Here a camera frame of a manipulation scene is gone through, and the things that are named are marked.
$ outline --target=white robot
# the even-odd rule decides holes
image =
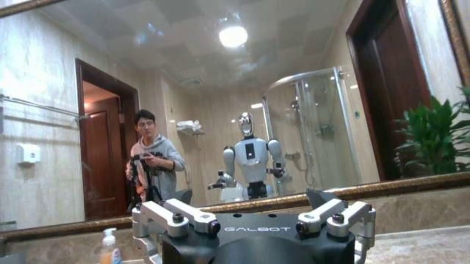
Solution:
[[[249,113],[243,113],[237,122],[244,138],[235,144],[235,147],[224,148],[225,172],[219,171],[217,181],[208,186],[208,189],[221,188],[220,200],[224,202],[272,196],[272,187],[264,184],[267,173],[271,173],[276,178],[285,176],[285,160],[279,141],[271,139],[265,142],[253,136]],[[272,156],[272,169],[267,169],[268,152]],[[241,168],[244,181],[248,184],[247,189],[235,180],[235,161]]]

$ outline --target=countertop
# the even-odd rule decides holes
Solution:
[[[470,225],[376,235],[365,263],[470,263]]]

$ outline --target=gray hoodie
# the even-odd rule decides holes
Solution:
[[[181,172],[184,170],[184,159],[178,154],[169,139],[158,135],[154,137],[153,143],[149,146],[144,146],[142,139],[133,144],[130,149],[130,156],[140,155],[146,152],[160,152],[162,156],[174,162],[174,170],[172,172],[157,171],[156,175],[150,176],[150,185],[156,186],[162,200],[174,197],[176,192],[176,174],[174,171]]]

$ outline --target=hand soap bottle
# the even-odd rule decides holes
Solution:
[[[102,249],[100,264],[121,264],[120,251],[116,247],[116,237],[112,235],[112,232],[116,231],[116,228],[108,228],[102,231]]]

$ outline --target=shower enclosure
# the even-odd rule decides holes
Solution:
[[[267,134],[281,143],[295,193],[360,183],[341,85],[336,68],[323,69],[281,78],[263,96]]]

